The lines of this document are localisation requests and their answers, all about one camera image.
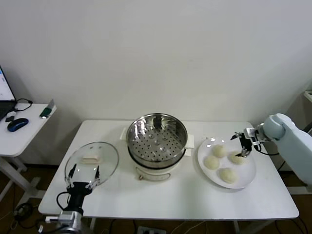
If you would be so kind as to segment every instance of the small white desk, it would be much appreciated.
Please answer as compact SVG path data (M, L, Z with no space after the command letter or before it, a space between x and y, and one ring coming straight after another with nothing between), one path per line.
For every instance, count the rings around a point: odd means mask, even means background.
M29 104L19 103L17 104L17 109L24 109L27 106L29 106ZM15 119L27 118L29 123L15 132L9 132L7 130L7 125L9 123L5 122L5 118L0 121L0 171L11 179L1 192L0 201L3 199L13 182L25 190L19 204L26 202L31 197L42 198L45 193L45 191L39 191L36 189L36 185L40 180L39 177L35 177L31 183L22 177L20 171L26 171L27 168L16 156L19 156L25 150L56 110L56 107L54 107L50 117L42 119L39 115L46 106L47 104L33 104L29 109L17 112ZM5 159L3 159L3 157L9 157L9 160L13 162L18 169L15 170Z
M210 181L197 165L198 146L206 137L232 136L235 131L251 127L247 122L184 121L189 134L195 137L192 157L184 157L179 173L162 182L138 180L125 141L119 140L131 121L87 120L79 128L39 211L58 215L56 196L66 190L64 167L72 153L94 141L107 141L119 152L119 165L112 177L86 196L83 204L86 217L136 219L193 220L274 220L295 218L298 209L269 156L253 151L257 173L245 189L231 190ZM61 196L66 204L67 196Z

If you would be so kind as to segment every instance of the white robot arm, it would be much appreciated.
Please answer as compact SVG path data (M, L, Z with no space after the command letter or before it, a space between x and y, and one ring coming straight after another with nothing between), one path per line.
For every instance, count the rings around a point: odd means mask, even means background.
M247 157L252 146L260 152L261 143L272 141L296 175L304 183L312 185L312 137L298 129L288 116L271 115L256 128L235 133L232 139L237 137L242 145L242 152L237 156Z

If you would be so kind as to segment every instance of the computer mouse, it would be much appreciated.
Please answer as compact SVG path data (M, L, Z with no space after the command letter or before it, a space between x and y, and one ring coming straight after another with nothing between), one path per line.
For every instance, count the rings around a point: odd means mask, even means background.
M8 130L10 132L15 132L16 130L24 127L29 122L26 118L17 118L8 124Z

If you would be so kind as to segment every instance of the laptop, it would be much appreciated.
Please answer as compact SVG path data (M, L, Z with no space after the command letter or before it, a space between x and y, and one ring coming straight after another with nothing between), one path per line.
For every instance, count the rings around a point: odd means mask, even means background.
M0 120L13 110L16 103L15 96L0 66Z

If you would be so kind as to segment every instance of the steamed bun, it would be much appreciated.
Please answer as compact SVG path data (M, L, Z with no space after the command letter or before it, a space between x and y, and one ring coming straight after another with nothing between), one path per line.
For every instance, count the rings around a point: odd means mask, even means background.
M213 147L213 154L217 157L224 157L226 155L226 150L223 145L215 145Z
M208 169L215 170L220 166L219 159L213 155L208 156L204 160L204 164Z
M244 164L247 161L245 157L236 157L235 155L239 154L240 152L234 151L230 155L230 160L235 164Z
M233 184L238 181L238 175L236 171L229 167L220 169L220 177L228 184Z

